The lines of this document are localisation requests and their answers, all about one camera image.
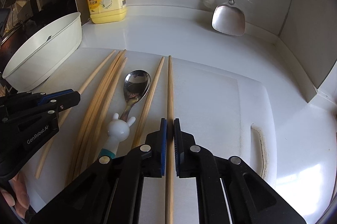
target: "blue bristles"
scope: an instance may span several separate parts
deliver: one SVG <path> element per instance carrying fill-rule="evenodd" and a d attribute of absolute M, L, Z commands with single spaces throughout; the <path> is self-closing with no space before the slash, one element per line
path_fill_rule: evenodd
<path fill-rule="evenodd" d="M 163 138 L 161 143 L 161 175 L 165 175 L 165 163 L 166 163 L 166 128 L 167 120 L 164 120 L 163 124 Z"/>

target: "metal spatula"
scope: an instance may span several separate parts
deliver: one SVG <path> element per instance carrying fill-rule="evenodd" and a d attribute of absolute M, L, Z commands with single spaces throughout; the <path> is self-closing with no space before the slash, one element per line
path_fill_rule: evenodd
<path fill-rule="evenodd" d="M 241 36 L 245 33 L 245 14 L 235 6 L 234 0 L 226 1 L 215 9 L 212 26 L 219 32 Z"/>

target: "white countertop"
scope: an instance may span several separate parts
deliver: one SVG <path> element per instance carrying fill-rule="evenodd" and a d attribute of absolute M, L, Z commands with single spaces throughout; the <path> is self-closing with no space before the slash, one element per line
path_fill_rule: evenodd
<path fill-rule="evenodd" d="M 277 140 L 277 192 L 308 224 L 330 203 L 336 178 L 336 118 L 309 105 L 276 47 L 259 38 L 231 37 L 185 18 L 131 15 L 83 26 L 80 47 L 153 53 L 224 69 L 267 89 Z"/>

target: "cutting board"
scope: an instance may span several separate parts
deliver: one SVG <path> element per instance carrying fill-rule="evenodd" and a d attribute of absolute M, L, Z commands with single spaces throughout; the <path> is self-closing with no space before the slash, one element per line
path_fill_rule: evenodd
<path fill-rule="evenodd" d="M 79 48 L 34 92 L 52 93 L 69 88 L 79 89 L 110 52 L 110 49 Z M 125 108 L 125 76 L 133 70 L 142 69 L 153 78 L 161 58 L 158 55 L 132 51 L 128 51 L 126 57 L 128 61 L 111 101 L 105 125 L 111 121 L 113 113 L 121 114 Z M 71 151 L 82 118 L 112 59 L 93 79 L 82 94 L 79 105 L 72 109 L 65 120 L 55 137 L 40 179 L 36 180 L 34 173 L 41 149 L 25 165 L 28 193 L 35 210 L 40 210 L 64 188 Z M 216 156 L 228 158 L 237 155 L 255 169 L 263 161 L 263 178 L 274 186 L 275 129 L 267 92 L 261 83 L 228 71 L 179 59 L 173 59 L 173 72 L 174 114 L 180 119 L 182 131 L 192 133 L 196 144 L 209 149 Z M 166 117 L 166 100 L 167 58 L 145 125 L 143 141 L 146 134 L 159 129 L 160 119 Z M 132 108 L 130 116 L 139 118 L 144 101 L 141 100 Z M 117 156 L 125 155 L 130 150 L 136 126 L 137 120 L 131 127 L 129 138 L 120 143 Z M 258 133 L 260 146 L 254 144 L 253 132 Z M 106 140 L 106 133 L 106 126 L 103 126 L 100 145 Z M 145 179 L 139 223 L 164 223 L 164 181 L 164 178 Z M 198 223 L 195 179 L 176 178 L 174 183 L 174 222 Z"/>

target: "screw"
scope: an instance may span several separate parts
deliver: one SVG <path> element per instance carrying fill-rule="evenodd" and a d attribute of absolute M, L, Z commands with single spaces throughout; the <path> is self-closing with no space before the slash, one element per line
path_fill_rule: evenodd
<path fill-rule="evenodd" d="M 233 163 L 233 164 L 240 164 L 241 163 L 241 159 L 239 157 L 231 157 L 230 158 L 230 162 Z"/>
<path fill-rule="evenodd" d="M 107 156 L 102 156 L 102 157 L 99 158 L 98 161 L 99 161 L 100 164 L 107 164 L 107 163 L 109 163 L 110 158 L 107 157 Z"/>
<path fill-rule="evenodd" d="M 193 145 L 193 146 L 190 147 L 190 150 L 192 152 L 198 153 L 198 152 L 200 152 L 201 148 L 198 145 Z"/>
<path fill-rule="evenodd" d="M 147 145 L 147 144 L 144 144 L 140 147 L 140 150 L 142 152 L 148 152 L 149 150 L 151 150 L 151 146 L 150 145 Z"/>

